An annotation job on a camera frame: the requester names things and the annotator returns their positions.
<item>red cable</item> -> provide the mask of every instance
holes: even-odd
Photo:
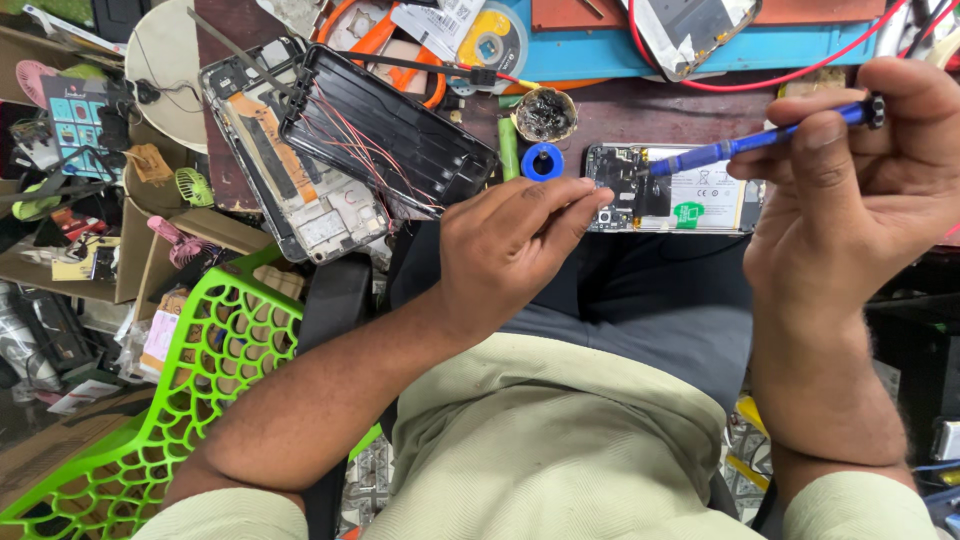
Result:
[[[947,8],[942,13],[937,15],[937,18],[933,19],[933,24],[931,24],[930,27],[926,29],[926,32],[924,32],[924,36],[921,37],[921,39],[926,39],[926,37],[933,32],[933,29],[936,28],[937,25],[940,24],[945,18],[947,18],[947,15],[949,15],[950,12],[952,12],[953,9],[956,8],[958,4],[960,4],[960,0],[953,0],[953,2],[950,2],[950,5],[947,6]],[[897,55],[897,58],[905,58],[906,52],[909,50],[910,50],[910,47],[903,49]]]
[[[865,32],[865,33],[863,34],[863,36],[858,37],[857,39],[855,39],[855,40],[853,41],[853,43],[851,43],[850,45],[847,45],[847,46],[844,47],[843,49],[840,49],[840,51],[837,52],[836,54],[834,54],[834,55],[832,55],[832,56],[830,56],[830,57],[827,57],[827,58],[823,59],[822,61],[818,61],[817,63],[815,63],[815,64],[813,64],[813,65],[811,65],[811,66],[809,66],[809,67],[805,67],[804,69],[801,69],[801,70],[798,70],[798,71],[794,71],[793,73],[789,73],[789,74],[784,75],[784,76],[782,76],[782,77],[777,77],[776,79],[771,79],[771,80],[769,80],[769,81],[763,81],[763,82],[760,82],[760,83],[750,83],[750,84],[748,84],[748,85],[716,86],[716,85],[704,85],[704,84],[701,84],[701,83],[694,83],[693,81],[680,81],[680,84],[681,84],[681,85],[684,85],[684,86],[689,86],[689,87],[691,87],[691,88],[697,88],[697,89],[707,90],[707,91],[711,91],[711,92],[739,92],[739,91],[742,91],[742,90],[756,90],[756,89],[758,89],[758,88],[766,88],[767,86],[775,86],[775,85],[779,85],[780,83],[786,83],[787,81],[792,81],[792,80],[796,79],[797,77],[801,77],[801,76],[803,76],[803,75],[805,75],[805,74],[807,74],[807,73],[809,73],[809,72],[811,72],[811,71],[813,71],[813,70],[815,70],[815,69],[819,69],[819,68],[827,65],[828,63],[830,63],[830,62],[832,62],[832,61],[835,61],[836,59],[838,59],[838,58],[844,56],[845,54],[849,53],[851,50],[853,50],[854,47],[856,47],[857,45],[859,45],[860,43],[862,43],[863,41],[865,41],[868,37],[872,36],[877,30],[880,29],[881,26],[883,26],[884,24],[886,24],[886,22],[887,22],[888,20],[890,20],[890,17],[894,16],[894,13],[895,13],[895,12],[900,8],[900,6],[902,6],[905,2],[906,2],[906,0],[897,0],[897,3],[895,3],[895,4],[893,5],[893,7],[891,7],[890,10],[887,11],[887,13],[884,13],[883,16],[882,16],[876,23],[874,23],[874,25],[871,26],[871,27],[867,30],[867,32]],[[634,6],[635,6],[635,3],[636,3],[636,0],[629,0],[629,9],[627,10],[627,14],[628,14],[627,16],[628,16],[629,19],[630,19],[630,33],[631,33],[631,35],[634,37],[634,44],[636,45],[636,50],[639,51],[640,55],[643,57],[644,60],[647,61],[647,63],[649,63],[651,66],[653,66],[654,64],[653,64],[653,62],[650,60],[650,57],[647,55],[647,51],[646,51],[646,49],[643,47],[643,42],[640,41],[640,33],[639,33],[639,31],[637,30],[637,28],[636,28],[636,19],[635,19],[635,17],[634,17],[634,13],[635,13],[635,12],[634,12]]]

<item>lap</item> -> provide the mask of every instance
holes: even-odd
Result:
[[[440,279],[439,223],[393,271],[391,305]],[[588,233],[557,277],[500,331],[559,339],[656,367],[731,410],[746,372],[747,242],[715,235]]]

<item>sleeve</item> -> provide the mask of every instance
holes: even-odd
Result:
[[[833,473],[810,483],[783,518],[785,540],[937,540],[924,502],[894,479]]]
[[[306,518],[289,499],[233,487],[208,491],[163,510],[133,540],[271,538],[307,540]]]

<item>blue screwdriver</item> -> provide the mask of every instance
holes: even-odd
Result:
[[[878,92],[874,92],[863,101],[848,103],[834,110],[843,115],[848,126],[867,124],[872,130],[883,126],[883,97]],[[729,160],[741,152],[749,152],[790,140],[797,131],[798,125],[767,130],[740,138],[727,138],[720,142],[700,146],[678,156],[654,161],[648,167],[649,172],[641,170],[639,173],[640,176],[670,176],[681,171],[710,165],[717,161]]]

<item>hand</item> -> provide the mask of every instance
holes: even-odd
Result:
[[[589,178],[515,178],[447,209],[441,279],[426,293],[442,322],[471,345],[486,339],[553,279],[612,200]]]
[[[780,99],[787,145],[736,156],[728,172],[763,179],[766,202],[744,257],[756,305],[825,325],[863,304],[960,222],[960,86],[921,61],[879,58],[859,72],[882,93],[883,128],[849,129],[827,109],[861,100],[846,89]]]

